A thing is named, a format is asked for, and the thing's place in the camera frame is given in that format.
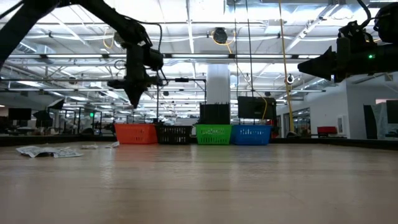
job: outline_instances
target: yellow cable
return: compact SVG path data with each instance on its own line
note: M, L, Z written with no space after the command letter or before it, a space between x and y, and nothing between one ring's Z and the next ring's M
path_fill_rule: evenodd
M232 50L231 50L231 48L229 47L229 44L228 44L226 47L228 48L229 53L232 54Z
M216 43L216 44L218 44L218 45L227 45L227 46L228 46L229 44L232 44L232 43L234 42L235 38L236 38L236 33L234 32L234 39L231 40L229 43L219 44L219 43L217 43L217 42L214 40L214 38L212 38L212 39L213 39L214 43Z
M250 82L245 78L245 76L243 75L243 72L242 72L242 70L239 68L239 66L238 66L238 69L239 69L239 71L242 73L242 76L243 76L243 79L244 79L244 81L246 81L247 83L248 83L248 85L252 88L252 90L254 89L253 88L253 86L250 84ZM258 93L256 90L254 90L254 92L255 93L257 93L263 100L264 100L264 102L266 102L266 108L265 108L265 110L264 110L264 113L262 114L262 118L261 118L261 122L264 120L264 117L266 116L266 112L267 112L267 107L268 107L268 102L267 102L267 100L264 98L264 97L262 97L262 95L260 94L260 93Z
M114 37L112 37L112 44L111 44L110 46L109 46L108 44L106 44L105 39L103 39L103 42L104 42L104 46L105 46L107 49L111 49L111 48L113 47Z
M218 44L218 45L226 45L227 48L228 48L228 50L229 50L229 53L230 53L230 54L232 54L232 50L231 50L231 48L229 47L229 45L232 44L232 43L234 42L234 40L232 40L231 42L229 42L229 43L227 43L227 44L219 44L219 43L217 43L217 42L213 39L214 43L216 43L216 44ZM253 86L250 84L250 82L244 77L243 72L241 71L240 68L239 68L239 71L242 73L242 76L243 76L244 80L249 84L249 86L250 86L252 89L254 89ZM267 107L268 107L268 102L267 102L267 100L266 100L264 97L262 97L262 95L261 95L260 93L258 93L256 90L254 90L254 92L257 93L257 94L264 100L264 102L266 102L266 108L265 108L264 113L262 114L262 118L261 118L261 122L262 122L262 121L264 120L265 116L266 116Z
M282 0L279 0L279 14L280 14L280 34L282 36L282 51L283 51L283 54L284 54L285 86L286 86L287 104L289 105L290 131L294 132L292 102L290 101L289 86L287 84L287 67L286 67L284 23L283 23L283 19L282 19Z

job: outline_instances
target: green basket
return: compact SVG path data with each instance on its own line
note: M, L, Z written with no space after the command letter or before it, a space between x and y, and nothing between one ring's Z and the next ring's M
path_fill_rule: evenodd
M197 139L199 145L228 145L231 139L232 125L198 124Z

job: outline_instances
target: security camera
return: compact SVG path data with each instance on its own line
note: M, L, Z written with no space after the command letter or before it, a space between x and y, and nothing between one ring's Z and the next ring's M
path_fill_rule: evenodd
M293 84L293 82L294 82L294 76L293 76L292 74L289 74L289 76L288 76L287 79L286 79L286 82L287 82L288 85Z

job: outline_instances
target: computer monitor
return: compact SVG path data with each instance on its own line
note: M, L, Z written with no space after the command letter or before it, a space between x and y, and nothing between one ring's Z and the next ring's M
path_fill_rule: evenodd
M30 108L9 108L8 120L29 121L32 119L32 109Z
M274 98L261 98L251 96L238 97L238 117L249 119L272 119L276 120L276 100Z
M398 124L398 100L387 100L387 122Z

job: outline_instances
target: blue basket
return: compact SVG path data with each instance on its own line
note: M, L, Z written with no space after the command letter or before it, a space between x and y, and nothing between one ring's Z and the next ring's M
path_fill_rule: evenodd
M242 146L266 146L271 137L269 125L234 125L232 143Z

